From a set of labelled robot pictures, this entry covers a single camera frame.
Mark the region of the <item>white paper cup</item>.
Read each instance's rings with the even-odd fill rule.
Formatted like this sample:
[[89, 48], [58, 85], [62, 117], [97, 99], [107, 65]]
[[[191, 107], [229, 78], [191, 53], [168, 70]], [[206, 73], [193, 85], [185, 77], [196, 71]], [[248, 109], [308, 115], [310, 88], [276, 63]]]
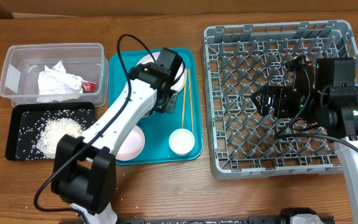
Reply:
[[168, 145], [179, 156], [187, 155], [195, 146], [195, 137], [188, 129], [177, 129], [171, 133]]

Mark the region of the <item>large white plate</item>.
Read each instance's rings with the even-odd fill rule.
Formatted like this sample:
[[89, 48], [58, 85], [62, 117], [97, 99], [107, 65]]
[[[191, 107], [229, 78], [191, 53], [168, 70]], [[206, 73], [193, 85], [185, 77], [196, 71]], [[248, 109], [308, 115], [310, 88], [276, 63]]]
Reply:
[[[137, 62], [137, 64], [146, 64], [149, 62], [153, 62], [153, 59], [150, 55], [146, 55], [143, 58], [141, 58]], [[184, 88], [185, 83], [186, 83], [186, 77], [187, 77], [187, 71], [186, 71], [184, 64], [182, 63], [180, 65], [180, 68], [178, 69], [176, 76], [175, 76], [175, 79], [177, 79], [177, 78], [180, 78], [180, 79], [179, 79], [179, 81], [176, 82], [176, 84], [171, 86], [171, 90], [176, 91], [176, 92], [182, 91], [182, 89]]]

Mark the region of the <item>pink small bowl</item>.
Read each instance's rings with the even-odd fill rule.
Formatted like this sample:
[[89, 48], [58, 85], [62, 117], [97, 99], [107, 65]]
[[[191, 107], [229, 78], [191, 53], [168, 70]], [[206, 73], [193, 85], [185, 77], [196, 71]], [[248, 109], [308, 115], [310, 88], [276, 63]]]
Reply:
[[129, 161], [136, 158], [145, 146], [144, 132], [138, 127], [134, 126], [132, 131], [125, 138], [124, 142], [119, 148], [116, 159], [120, 161]]

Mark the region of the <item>red sauce packet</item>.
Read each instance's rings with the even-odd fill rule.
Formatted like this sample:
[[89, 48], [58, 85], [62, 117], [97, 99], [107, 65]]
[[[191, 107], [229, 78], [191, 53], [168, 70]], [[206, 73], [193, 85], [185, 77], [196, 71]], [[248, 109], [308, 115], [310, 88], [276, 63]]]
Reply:
[[94, 92], [96, 89], [96, 84], [93, 82], [82, 82], [81, 87], [84, 92]]

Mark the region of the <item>white napkin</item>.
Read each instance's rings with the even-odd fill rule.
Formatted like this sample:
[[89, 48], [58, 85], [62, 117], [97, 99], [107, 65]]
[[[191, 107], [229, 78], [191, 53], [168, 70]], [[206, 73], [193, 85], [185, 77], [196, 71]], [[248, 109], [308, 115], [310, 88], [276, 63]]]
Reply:
[[79, 94], [83, 93], [82, 82], [84, 80], [80, 76], [67, 73], [61, 60], [52, 68], [45, 66], [44, 71], [41, 71], [38, 77], [37, 102], [49, 103], [78, 99]]

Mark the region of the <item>pile of rice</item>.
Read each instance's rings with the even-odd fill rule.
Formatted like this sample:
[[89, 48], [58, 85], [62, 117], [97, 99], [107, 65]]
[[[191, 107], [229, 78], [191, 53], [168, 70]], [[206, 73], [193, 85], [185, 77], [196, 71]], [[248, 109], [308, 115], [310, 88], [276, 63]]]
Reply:
[[95, 121], [95, 110], [25, 111], [21, 115], [15, 159], [54, 159], [64, 135], [77, 138]]

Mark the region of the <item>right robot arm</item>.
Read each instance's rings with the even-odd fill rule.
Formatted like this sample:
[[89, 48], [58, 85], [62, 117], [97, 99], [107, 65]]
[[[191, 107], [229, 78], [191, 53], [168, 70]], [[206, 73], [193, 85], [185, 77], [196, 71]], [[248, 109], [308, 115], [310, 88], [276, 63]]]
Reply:
[[276, 118], [288, 118], [287, 127], [299, 119], [312, 128], [324, 128], [326, 134], [310, 128], [288, 134], [282, 128], [277, 139], [322, 138], [334, 144], [346, 180], [353, 222], [358, 223], [358, 86], [356, 60], [319, 58], [315, 64], [299, 56], [287, 61], [293, 74], [292, 86], [264, 85], [251, 95], [259, 115], [270, 112]]

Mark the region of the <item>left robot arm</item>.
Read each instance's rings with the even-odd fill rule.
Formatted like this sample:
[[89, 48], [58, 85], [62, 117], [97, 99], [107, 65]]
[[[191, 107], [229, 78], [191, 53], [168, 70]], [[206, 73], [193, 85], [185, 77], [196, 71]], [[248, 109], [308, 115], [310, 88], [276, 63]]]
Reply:
[[155, 62], [129, 70], [119, 97], [91, 127], [57, 144], [51, 190], [85, 223], [116, 223], [110, 201], [116, 188], [116, 155], [138, 121], [154, 112], [172, 113], [172, 90], [185, 70], [182, 57], [164, 48]]

